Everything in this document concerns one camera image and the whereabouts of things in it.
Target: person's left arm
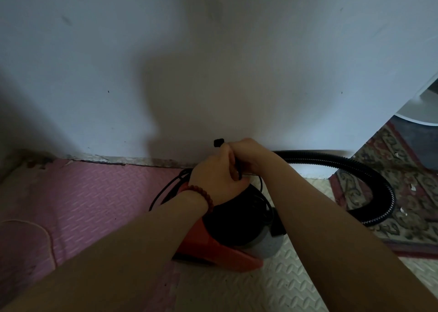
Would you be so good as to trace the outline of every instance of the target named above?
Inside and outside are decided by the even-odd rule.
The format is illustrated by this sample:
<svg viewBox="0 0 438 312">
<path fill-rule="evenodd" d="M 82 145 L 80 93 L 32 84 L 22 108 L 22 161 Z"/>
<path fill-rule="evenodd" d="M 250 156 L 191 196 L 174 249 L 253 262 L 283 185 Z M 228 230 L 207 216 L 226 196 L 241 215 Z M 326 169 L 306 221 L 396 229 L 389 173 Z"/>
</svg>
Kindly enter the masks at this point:
<svg viewBox="0 0 438 312">
<path fill-rule="evenodd" d="M 227 144 L 197 165 L 190 185 L 202 187 L 215 205 L 249 184 L 234 181 Z M 138 308 L 187 232 L 208 210 L 205 199 L 184 191 L 155 210 L 102 238 L 29 288 L 6 311 L 118 311 Z"/>
</svg>

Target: pink textured mat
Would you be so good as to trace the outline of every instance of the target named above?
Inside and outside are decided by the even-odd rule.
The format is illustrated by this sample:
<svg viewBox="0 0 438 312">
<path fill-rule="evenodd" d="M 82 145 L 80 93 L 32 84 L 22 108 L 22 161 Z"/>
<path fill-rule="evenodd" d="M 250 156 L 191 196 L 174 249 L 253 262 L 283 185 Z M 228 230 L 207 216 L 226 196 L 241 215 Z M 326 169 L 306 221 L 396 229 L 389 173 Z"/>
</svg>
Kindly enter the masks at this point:
<svg viewBox="0 0 438 312">
<path fill-rule="evenodd" d="M 156 194 L 180 170 L 56 160 L 39 171 L 36 181 L 24 179 L 14 187 L 14 195 L 21 197 L 0 220 L 22 219 L 45 227 L 60 265 L 148 211 Z M 0 307 L 51 271 L 47 239 L 40 229 L 24 223 L 0 226 Z M 171 288 L 178 280 L 169 262 L 145 311 L 172 309 Z"/>
</svg>

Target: flexible hose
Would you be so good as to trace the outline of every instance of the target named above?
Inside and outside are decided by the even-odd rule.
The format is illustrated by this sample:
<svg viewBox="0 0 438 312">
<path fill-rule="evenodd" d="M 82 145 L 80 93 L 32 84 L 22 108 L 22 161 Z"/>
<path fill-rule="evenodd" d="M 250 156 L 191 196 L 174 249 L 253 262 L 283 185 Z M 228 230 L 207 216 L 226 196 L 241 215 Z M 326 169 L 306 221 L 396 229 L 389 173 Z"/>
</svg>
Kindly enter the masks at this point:
<svg viewBox="0 0 438 312">
<path fill-rule="evenodd" d="M 354 210 L 348 210 L 364 226 L 374 226 L 388 218 L 396 206 L 392 186 L 377 171 L 342 156 L 312 151 L 276 151 L 283 160 L 292 164 L 317 164 L 341 169 L 362 180 L 373 193 L 371 201 Z"/>
</svg>

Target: bracelet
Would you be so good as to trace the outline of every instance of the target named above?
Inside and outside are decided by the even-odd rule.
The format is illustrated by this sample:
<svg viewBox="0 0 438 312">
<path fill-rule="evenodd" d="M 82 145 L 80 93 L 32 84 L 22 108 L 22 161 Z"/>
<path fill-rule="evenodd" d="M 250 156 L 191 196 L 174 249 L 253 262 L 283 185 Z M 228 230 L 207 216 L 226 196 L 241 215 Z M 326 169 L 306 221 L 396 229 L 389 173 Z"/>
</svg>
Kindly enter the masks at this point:
<svg viewBox="0 0 438 312">
<path fill-rule="evenodd" d="M 205 190 L 203 190 L 202 188 L 200 188 L 199 186 L 196 186 L 196 185 L 190 185 L 187 188 L 185 188 L 184 190 L 185 191 L 187 191 L 187 190 L 195 191 L 204 197 L 205 201 L 209 205 L 209 209 L 207 210 L 206 214 L 210 214 L 213 211 L 213 207 L 215 205 L 213 204 L 213 200 L 211 199 L 210 195 Z"/>
</svg>

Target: person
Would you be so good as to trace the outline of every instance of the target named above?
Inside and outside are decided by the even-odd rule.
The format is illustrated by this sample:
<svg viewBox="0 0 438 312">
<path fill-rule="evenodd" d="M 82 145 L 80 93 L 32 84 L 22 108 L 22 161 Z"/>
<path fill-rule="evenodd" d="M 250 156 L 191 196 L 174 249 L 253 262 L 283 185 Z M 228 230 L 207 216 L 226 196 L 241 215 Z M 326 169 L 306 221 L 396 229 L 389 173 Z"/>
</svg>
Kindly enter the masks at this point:
<svg viewBox="0 0 438 312">
<path fill-rule="evenodd" d="M 438 311 L 432 293 L 369 229 L 254 140 L 223 144 L 194 168 L 189 184 L 209 193 L 215 205 L 236 197 L 249 180 L 233 179 L 235 158 L 265 181 L 331 312 Z M 2 311 L 135 311 L 207 210 L 200 193 L 179 193 L 67 260 Z"/>
</svg>

